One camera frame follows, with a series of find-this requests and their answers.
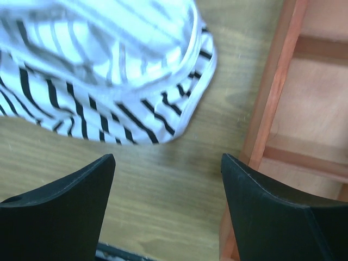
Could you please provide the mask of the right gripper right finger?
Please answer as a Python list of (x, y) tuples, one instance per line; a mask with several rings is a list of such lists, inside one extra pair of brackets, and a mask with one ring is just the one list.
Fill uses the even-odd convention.
[(315, 196), (223, 154), (221, 174), (241, 260), (347, 260), (347, 203)]

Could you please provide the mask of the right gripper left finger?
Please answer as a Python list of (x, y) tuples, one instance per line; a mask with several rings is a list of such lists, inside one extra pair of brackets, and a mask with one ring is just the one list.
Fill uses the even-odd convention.
[(115, 172), (106, 154), (1, 202), (1, 260), (94, 260)]

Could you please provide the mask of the white black striped tank top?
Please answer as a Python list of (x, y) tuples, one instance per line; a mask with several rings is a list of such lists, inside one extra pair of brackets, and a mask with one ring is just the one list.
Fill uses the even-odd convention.
[(216, 65), (194, 1), (1, 1), (1, 116), (59, 135), (172, 141)]

